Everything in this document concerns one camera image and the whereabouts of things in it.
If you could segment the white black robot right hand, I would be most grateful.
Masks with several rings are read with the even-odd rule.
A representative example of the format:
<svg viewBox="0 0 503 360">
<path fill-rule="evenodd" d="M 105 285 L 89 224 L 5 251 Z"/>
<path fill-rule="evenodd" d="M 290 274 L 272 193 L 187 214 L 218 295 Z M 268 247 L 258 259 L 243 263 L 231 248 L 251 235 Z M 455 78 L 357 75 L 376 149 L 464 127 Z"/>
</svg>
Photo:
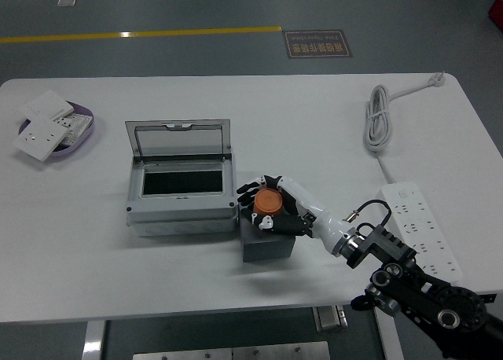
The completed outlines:
<svg viewBox="0 0 503 360">
<path fill-rule="evenodd" d="M 272 189 L 280 193 L 284 212 L 279 215 L 254 213 L 258 193 Z M 336 219 L 300 184 L 285 176 L 263 175 L 237 189 L 241 214 L 266 233 L 307 235 L 321 240 L 327 252 L 338 256 L 337 244 L 353 230 L 350 223 Z"/>
</svg>

